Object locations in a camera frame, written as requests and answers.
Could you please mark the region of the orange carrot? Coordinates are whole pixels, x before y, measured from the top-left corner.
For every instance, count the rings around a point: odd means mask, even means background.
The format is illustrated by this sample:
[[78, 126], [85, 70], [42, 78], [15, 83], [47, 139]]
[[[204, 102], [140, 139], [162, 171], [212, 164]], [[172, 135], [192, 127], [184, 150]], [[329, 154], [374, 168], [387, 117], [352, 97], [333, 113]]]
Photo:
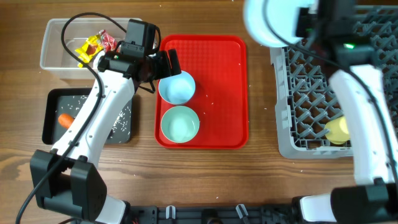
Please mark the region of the orange carrot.
[[58, 117], [59, 125], [65, 129], [69, 129], [74, 120], [74, 117], [66, 113], [63, 113]]

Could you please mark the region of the clear plastic bin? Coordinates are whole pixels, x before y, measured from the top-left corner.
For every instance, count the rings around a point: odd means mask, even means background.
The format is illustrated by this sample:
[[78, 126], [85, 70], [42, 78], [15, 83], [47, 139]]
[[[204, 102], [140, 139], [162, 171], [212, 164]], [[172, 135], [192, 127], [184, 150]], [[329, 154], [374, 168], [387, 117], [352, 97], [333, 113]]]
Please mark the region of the clear plastic bin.
[[[61, 32], [66, 19], [51, 19], [48, 21], [40, 54], [40, 67], [61, 79], [94, 79], [85, 68], [79, 68], [78, 62], [71, 57], [61, 43]], [[85, 40], [97, 34], [100, 30], [119, 41], [125, 38], [117, 25], [102, 17], [79, 17], [73, 20], [65, 31], [65, 44], [72, 52], [81, 47]]]

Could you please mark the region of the red serving tray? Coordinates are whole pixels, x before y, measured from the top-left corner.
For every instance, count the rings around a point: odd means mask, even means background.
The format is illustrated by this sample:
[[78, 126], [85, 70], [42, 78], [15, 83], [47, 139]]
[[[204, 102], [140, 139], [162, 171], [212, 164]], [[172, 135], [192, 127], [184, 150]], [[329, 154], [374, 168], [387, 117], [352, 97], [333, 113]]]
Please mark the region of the red serving tray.
[[196, 84], [186, 106], [200, 120], [198, 134], [177, 144], [162, 133], [160, 124], [172, 105], [158, 96], [155, 104], [155, 140], [170, 149], [239, 149], [249, 137], [246, 44], [235, 35], [173, 34], [161, 50], [174, 49], [180, 67]]

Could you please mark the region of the white tissue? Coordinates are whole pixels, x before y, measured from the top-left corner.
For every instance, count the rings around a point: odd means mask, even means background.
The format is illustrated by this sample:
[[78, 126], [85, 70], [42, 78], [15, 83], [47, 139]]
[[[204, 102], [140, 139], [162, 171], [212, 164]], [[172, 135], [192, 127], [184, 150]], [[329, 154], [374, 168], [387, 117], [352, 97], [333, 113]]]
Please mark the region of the white tissue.
[[93, 61], [93, 68], [94, 69], [98, 68], [99, 61], [100, 61], [101, 57], [105, 56], [105, 53], [106, 52], [104, 50], [102, 50], [102, 51], [100, 51], [99, 53], [96, 54], [96, 57], [95, 57], [95, 59]]

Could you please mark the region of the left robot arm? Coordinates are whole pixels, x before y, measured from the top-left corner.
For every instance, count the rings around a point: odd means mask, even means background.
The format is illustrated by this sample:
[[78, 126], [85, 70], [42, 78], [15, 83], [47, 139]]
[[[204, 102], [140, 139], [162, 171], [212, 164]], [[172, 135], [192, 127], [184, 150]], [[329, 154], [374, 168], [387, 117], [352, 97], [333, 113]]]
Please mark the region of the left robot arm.
[[160, 49], [160, 29], [129, 20], [125, 39], [99, 58], [94, 85], [66, 133], [50, 151], [30, 160], [33, 190], [40, 208], [90, 223], [125, 223], [129, 203], [108, 194], [98, 172], [101, 151], [119, 113], [145, 83], [180, 73], [177, 53]]

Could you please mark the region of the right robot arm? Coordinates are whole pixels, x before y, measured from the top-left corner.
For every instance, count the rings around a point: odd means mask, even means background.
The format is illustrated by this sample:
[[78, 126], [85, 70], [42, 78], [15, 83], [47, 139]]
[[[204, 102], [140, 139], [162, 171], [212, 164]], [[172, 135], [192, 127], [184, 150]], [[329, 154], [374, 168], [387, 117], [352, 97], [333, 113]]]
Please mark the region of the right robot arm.
[[397, 138], [382, 71], [371, 40], [353, 32], [354, 1], [319, 1], [299, 9], [298, 37], [312, 37], [315, 57], [336, 67], [328, 77], [343, 110], [354, 162], [354, 187], [302, 197], [306, 222], [378, 223], [397, 220]]

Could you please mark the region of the red foil wrapper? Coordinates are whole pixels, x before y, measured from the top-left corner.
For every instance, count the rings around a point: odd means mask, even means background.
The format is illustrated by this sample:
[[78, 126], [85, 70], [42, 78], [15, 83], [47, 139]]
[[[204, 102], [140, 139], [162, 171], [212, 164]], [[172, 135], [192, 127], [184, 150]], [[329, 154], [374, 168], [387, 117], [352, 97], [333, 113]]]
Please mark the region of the red foil wrapper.
[[114, 37], [110, 36], [106, 30], [100, 30], [99, 36], [101, 39], [101, 46], [105, 52], [117, 51], [117, 41], [114, 39]]

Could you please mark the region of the grey dishwasher rack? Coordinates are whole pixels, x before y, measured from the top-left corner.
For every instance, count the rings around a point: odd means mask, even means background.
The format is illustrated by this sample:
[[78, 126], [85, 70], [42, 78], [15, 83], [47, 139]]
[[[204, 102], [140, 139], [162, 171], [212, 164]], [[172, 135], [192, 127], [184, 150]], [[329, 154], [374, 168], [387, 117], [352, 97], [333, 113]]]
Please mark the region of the grey dishwasher rack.
[[[384, 92], [397, 125], [397, 6], [357, 6], [354, 32], [368, 36], [377, 52]], [[277, 85], [275, 116], [279, 152], [288, 159], [352, 156], [350, 142], [333, 144], [324, 126], [343, 115], [322, 68], [314, 58], [288, 48], [271, 48]]]

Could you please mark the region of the yellow plastic cup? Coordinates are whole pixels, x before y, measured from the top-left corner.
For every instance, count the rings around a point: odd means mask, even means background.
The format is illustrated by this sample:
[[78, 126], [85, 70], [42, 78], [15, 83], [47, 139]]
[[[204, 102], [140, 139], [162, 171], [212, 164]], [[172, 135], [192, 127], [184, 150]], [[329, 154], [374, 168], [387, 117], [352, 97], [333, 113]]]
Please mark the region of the yellow plastic cup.
[[327, 130], [325, 134], [327, 140], [333, 144], [344, 144], [350, 140], [348, 126], [344, 116], [327, 122], [324, 130]]

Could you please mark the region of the light blue plate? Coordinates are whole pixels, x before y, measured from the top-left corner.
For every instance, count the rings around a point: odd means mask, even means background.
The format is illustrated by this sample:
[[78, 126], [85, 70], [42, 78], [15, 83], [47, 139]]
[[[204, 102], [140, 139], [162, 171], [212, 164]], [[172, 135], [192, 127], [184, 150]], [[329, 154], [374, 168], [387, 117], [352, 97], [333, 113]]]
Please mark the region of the light blue plate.
[[301, 8], [316, 12], [318, 0], [245, 0], [243, 20], [248, 34], [266, 47], [285, 47], [268, 28], [267, 22], [283, 39], [295, 44], [302, 40], [295, 35]]

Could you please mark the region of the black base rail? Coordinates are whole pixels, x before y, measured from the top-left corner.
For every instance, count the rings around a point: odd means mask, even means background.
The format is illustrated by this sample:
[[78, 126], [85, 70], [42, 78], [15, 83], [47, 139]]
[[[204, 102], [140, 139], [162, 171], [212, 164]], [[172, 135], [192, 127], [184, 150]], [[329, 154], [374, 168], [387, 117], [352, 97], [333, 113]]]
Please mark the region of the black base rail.
[[207, 223], [250, 223], [284, 224], [305, 223], [290, 205], [263, 205], [248, 207], [239, 204], [234, 207], [175, 207], [165, 208], [130, 207], [123, 223], [140, 224], [207, 224]]

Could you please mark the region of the light blue bowl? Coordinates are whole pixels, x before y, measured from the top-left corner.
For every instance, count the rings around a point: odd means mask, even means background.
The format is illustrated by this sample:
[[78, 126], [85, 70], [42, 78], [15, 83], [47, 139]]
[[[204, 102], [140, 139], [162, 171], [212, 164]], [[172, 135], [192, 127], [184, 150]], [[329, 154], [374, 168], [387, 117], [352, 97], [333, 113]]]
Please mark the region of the light blue bowl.
[[194, 96], [195, 90], [195, 80], [185, 71], [178, 75], [163, 78], [158, 84], [160, 97], [171, 105], [187, 103]]

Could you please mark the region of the yellow foil wrapper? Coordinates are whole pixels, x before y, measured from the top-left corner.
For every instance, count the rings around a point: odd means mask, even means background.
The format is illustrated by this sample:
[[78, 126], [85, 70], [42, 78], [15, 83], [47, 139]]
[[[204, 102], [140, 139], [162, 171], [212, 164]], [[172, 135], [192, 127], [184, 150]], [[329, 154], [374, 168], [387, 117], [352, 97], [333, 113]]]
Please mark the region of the yellow foil wrapper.
[[93, 57], [102, 50], [101, 36], [97, 34], [88, 37], [80, 48], [75, 49], [75, 52], [78, 54], [78, 58], [81, 61], [90, 63]]

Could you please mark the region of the green bowl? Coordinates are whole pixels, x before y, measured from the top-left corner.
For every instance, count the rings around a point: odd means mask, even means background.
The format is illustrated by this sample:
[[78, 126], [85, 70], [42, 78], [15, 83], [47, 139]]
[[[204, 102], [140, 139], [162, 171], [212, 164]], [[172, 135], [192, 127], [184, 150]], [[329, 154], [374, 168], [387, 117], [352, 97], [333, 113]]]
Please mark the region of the green bowl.
[[200, 120], [196, 112], [187, 106], [174, 106], [162, 116], [160, 128], [162, 134], [171, 142], [191, 141], [198, 133]]

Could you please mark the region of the white rice pile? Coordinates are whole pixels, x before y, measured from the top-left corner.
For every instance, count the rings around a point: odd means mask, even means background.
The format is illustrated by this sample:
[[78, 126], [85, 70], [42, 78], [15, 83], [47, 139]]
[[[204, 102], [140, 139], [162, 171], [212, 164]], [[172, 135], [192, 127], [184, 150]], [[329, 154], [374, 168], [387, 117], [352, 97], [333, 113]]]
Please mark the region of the white rice pile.
[[[67, 114], [75, 119], [87, 98], [88, 94], [60, 96], [58, 98], [57, 108], [55, 109], [55, 120], [57, 124], [54, 126], [54, 128], [56, 131], [62, 131], [62, 134], [66, 131], [66, 129], [61, 125], [59, 117], [61, 117], [62, 114]], [[110, 136], [110, 139], [116, 139], [116, 136], [120, 135], [130, 135], [132, 115], [131, 109], [132, 100], [129, 100], [124, 108], [119, 112], [113, 124], [112, 134], [114, 135], [114, 137]]]

